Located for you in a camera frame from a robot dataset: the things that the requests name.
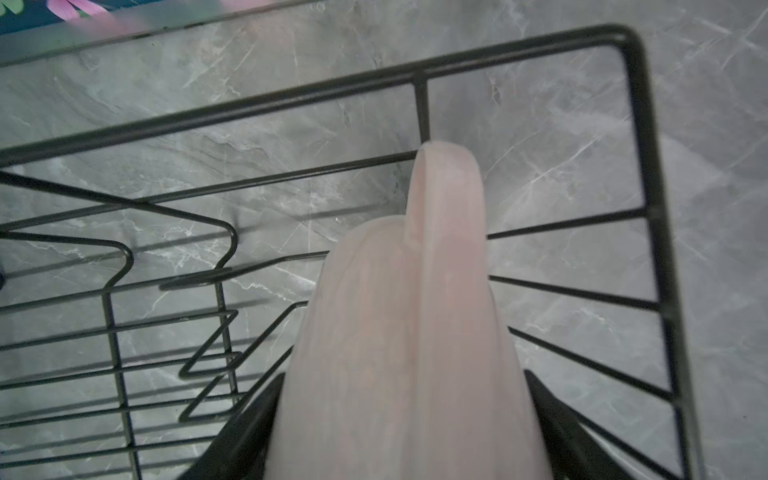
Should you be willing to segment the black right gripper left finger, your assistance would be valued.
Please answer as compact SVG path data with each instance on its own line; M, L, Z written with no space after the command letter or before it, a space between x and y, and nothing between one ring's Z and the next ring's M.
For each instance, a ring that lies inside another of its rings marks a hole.
M284 380L285 374L280 373L242 413L231 419L180 479L263 479Z

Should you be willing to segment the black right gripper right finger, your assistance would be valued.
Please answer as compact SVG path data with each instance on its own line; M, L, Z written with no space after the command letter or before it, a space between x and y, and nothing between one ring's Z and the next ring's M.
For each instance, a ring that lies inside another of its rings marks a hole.
M632 479L531 370L524 375L556 479Z

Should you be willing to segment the pale pink mug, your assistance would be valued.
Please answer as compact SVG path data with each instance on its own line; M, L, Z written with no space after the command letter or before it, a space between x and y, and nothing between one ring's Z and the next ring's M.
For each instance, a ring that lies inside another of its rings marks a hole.
M330 251L291 354L269 479L549 479L489 285L470 151L417 153L407 210Z

